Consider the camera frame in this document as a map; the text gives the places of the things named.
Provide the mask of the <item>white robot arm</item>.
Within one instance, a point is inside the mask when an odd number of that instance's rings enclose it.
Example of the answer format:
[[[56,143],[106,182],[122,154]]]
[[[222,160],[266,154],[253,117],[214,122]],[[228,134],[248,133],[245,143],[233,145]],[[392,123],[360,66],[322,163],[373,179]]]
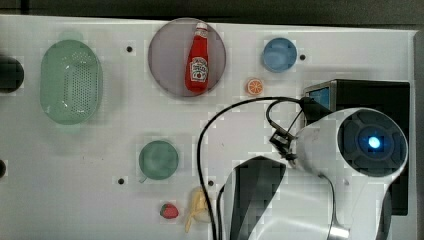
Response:
[[[228,176],[223,240],[387,240],[389,188],[408,161],[405,134],[369,108],[334,112],[295,136],[295,158],[258,156]]]

